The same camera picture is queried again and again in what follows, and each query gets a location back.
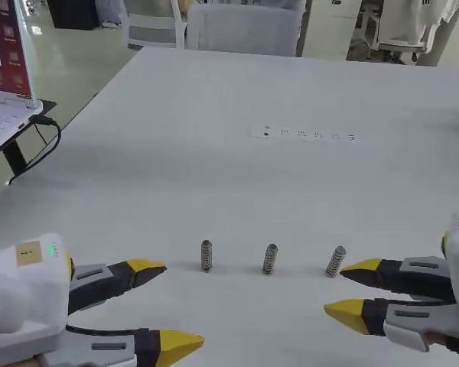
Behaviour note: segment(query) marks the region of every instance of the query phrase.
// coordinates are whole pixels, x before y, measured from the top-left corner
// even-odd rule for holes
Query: spring
[[[340,270],[340,266],[342,265],[343,259],[345,258],[345,248],[343,246],[338,246],[334,254],[331,256],[330,263],[327,267],[327,276],[329,278],[335,278],[337,276],[338,271]]]
[[[207,239],[200,245],[200,267],[206,273],[213,267],[213,244]]]
[[[277,245],[271,243],[267,247],[267,251],[265,252],[265,259],[263,261],[263,268],[262,271],[264,274],[270,275],[274,272],[274,265],[275,259],[277,258]]]

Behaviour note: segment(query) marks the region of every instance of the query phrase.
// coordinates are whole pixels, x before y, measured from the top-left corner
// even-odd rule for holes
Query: laptop screen
[[[0,92],[32,98],[14,0],[0,0]]]

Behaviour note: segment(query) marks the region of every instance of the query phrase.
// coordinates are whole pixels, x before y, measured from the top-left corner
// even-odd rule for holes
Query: laptop cable
[[[53,151],[58,147],[58,145],[60,144],[60,141],[61,141],[61,134],[62,134],[62,131],[61,131],[61,127],[58,125],[58,123],[56,121],[54,121],[51,117],[47,117],[47,116],[42,116],[42,115],[33,115],[29,118],[29,122],[31,122],[37,129],[37,126],[38,125],[43,125],[43,126],[54,126],[57,130],[57,137],[56,137],[56,141],[54,142],[54,145],[53,147],[48,150],[46,153],[44,153],[43,155],[41,155],[34,163],[31,163],[31,164],[28,164],[26,168],[24,168],[24,170],[19,173],[19,174],[16,174],[15,176],[13,176],[12,179],[10,179],[10,181],[8,182],[8,185],[12,184],[12,182],[14,182],[17,178],[19,178],[20,176],[22,176],[23,174],[25,174],[27,171],[31,170],[32,168],[36,167],[39,163],[41,163],[49,154],[53,153]]]

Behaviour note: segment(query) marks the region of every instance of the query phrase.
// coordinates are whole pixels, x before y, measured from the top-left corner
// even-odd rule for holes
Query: sticker on table
[[[343,132],[326,132],[323,130],[311,130],[305,128],[286,128],[270,125],[254,124],[250,127],[250,136],[253,138],[285,139],[316,143],[319,141],[330,143],[356,143],[355,134]]]
[[[37,264],[43,261],[41,244],[39,241],[25,242],[15,246],[17,266]]]

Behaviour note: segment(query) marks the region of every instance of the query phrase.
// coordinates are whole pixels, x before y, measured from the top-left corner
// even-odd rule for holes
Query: white laptop
[[[42,111],[33,93],[18,1],[0,0],[0,147]]]

